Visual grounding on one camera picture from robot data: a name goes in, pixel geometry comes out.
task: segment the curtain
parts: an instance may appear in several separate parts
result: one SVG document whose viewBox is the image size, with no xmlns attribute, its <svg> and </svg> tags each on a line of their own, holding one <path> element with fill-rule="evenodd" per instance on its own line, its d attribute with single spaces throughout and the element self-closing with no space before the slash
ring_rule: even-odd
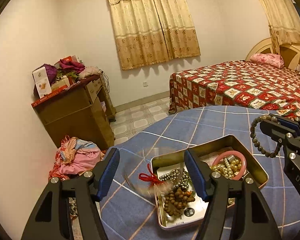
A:
<svg viewBox="0 0 300 240">
<path fill-rule="evenodd" d="M 186 0 L 109 0 L 122 70 L 200 55 Z"/>
<path fill-rule="evenodd" d="M 280 54 L 282 44 L 300 44 L 300 17 L 291 0 L 259 0 L 266 12 L 272 46 Z"/>
</svg>

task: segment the red string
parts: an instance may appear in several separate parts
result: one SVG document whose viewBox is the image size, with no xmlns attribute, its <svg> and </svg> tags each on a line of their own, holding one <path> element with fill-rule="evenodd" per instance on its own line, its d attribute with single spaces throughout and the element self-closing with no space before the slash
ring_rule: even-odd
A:
<svg viewBox="0 0 300 240">
<path fill-rule="evenodd" d="M 149 163 L 148 163 L 147 167 L 148 167 L 148 170 L 149 170 L 151 176 L 149 176 L 148 174 L 145 174 L 145 173 L 140 173 L 139 174 L 139 179 L 141 179 L 143 181 L 149 181 L 152 184 L 162 184 L 163 181 L 158 180 L 158 177 L 156 175 L 154 175 L 152 173 L 152 171 L 150 170 L 150 164 Z"/>
</svg>

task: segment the baseboard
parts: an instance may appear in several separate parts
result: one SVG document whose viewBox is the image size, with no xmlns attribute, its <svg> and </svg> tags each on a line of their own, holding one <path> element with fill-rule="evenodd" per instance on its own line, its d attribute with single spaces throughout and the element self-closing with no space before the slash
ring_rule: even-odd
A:
<svg viewBox="0 0 300 240">
<path fill-rule="evenodd" d="M 141 99 L 138 99 L 138 100 L 135 100 L 135 101 L 132 101 L 132 102 L 120 105 L 120 106 L 116 106 L 115 110 L 116 110 L 116 112 L 121 112 L 123 110 L 127 110 L 127 109 L 135 107 L 135 106 L 140 106 L 140 105 L 152 102 L 152 101 L 166 98 L 168 96 L 170 96 L 170 91 L 162 92 L 160 94 L 155 94 L 155 95 L 152 95 L 152 96 L 149 96 L 146 98 L 141 98 Z"/>
</svg>

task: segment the wooden cabinet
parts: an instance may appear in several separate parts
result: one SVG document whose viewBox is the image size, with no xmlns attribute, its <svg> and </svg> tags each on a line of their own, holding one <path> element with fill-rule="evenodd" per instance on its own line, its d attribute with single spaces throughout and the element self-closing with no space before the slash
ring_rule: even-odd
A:
<svg viewBox="0 0 300 240">
<path fill-rule="evenodd" d="M 102 101 L 106 103 L 106 112 Z M 115 109 L 99 76 L 76 84 L 34 109 L 57 147 L 66 135 L 92 141 L 101 150 L 114 145 L 109 119 L 115 119 Z"/>
</svg>

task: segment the white wall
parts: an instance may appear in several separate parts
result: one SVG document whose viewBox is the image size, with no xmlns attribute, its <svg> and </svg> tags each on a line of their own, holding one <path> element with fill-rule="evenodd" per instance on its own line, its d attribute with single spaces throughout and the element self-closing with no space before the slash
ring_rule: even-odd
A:
<svg viewBox="0 0 300 240">
<path fill-rule="evenodd" d="M 259 0 L 217 0 L 226 32 L 228 60 L 242 60 L 261 40 L 270 38 Z"/>
<path fill-rule="evenodd" d="M 225 35 L 215 0 L 187 0 L 199 40 L 201 57 L 122 71 L 112 29 L 108 0 L 60 0 L 63 28 L 71 54 L 96 65 L 109 76 L 114 106 L 169 90 L 173 72 L 226 60 Z"/>
<path fill-rule="evenodd" d="M 31 107 L 32 70 L 68 55 L 58 0 L 11 0 L 0 15 L 0 223 L 20 239 L 56 147 Z"/>
</svg>

